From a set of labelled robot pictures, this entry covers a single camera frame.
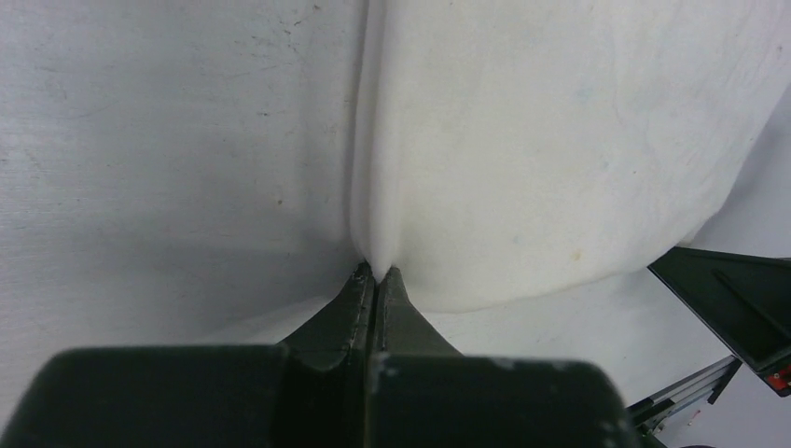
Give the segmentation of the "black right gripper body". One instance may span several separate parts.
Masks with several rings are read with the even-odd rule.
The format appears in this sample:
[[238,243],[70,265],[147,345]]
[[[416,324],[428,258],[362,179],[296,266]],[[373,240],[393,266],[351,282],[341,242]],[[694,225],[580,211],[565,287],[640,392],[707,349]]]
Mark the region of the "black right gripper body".
[[648,266],[776,395],[790,395],[790,259],[675,247]]

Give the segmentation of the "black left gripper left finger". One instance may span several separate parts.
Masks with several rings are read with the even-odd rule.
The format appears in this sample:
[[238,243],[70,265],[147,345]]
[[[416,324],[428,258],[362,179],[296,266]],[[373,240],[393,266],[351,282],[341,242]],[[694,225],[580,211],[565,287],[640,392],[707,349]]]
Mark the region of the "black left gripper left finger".
[[376,282],[359,264],[338,295],[281,341],[280,447],[361,447]]

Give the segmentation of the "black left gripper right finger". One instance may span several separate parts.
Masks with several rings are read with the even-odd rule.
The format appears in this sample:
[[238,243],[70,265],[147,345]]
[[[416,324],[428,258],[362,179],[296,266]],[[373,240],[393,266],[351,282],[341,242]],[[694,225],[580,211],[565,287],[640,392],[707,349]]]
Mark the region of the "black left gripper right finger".
[[375,304],[372,371],[428,371],[463,357],[411,302],[397,267],[378,285]]

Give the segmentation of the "cream white t shirt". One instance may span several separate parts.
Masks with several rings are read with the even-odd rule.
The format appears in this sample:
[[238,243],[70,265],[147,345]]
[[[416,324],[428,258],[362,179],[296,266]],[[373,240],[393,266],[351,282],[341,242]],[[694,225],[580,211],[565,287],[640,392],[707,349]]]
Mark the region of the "cream white t shirt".
[[786,1],[372,1],[354,244],[443,312],[643,269],[721,209],[789,83]]

